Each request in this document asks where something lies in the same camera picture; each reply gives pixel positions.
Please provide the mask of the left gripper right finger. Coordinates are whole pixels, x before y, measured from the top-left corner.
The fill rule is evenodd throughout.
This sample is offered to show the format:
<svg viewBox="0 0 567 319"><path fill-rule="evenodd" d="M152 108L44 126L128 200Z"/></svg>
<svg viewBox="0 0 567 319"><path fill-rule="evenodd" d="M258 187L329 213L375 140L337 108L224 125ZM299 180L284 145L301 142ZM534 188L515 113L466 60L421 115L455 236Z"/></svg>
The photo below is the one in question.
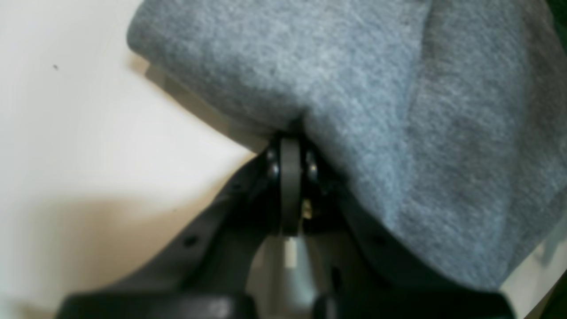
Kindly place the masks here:
<svg viewBox="0 0 567 319"><path fill-rule="evenodd" d="M507 299L448 279L367 214L313 143L300 140L302 228L323 262L314 319L513 319Z"/></svg>

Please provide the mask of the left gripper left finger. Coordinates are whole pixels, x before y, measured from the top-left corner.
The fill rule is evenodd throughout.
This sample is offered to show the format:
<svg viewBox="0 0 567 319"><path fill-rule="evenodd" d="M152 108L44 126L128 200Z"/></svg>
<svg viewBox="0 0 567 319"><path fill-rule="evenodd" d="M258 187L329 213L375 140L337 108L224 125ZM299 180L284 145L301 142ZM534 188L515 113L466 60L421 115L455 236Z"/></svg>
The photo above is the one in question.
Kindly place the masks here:
<svg viewBox="0 0 567 319"><path fill-rule="evenodd" d="M246 292L252 261L279 228L279 146L239 169L213 202L128 276L69 295L58 319L257 319Z"/></svg>

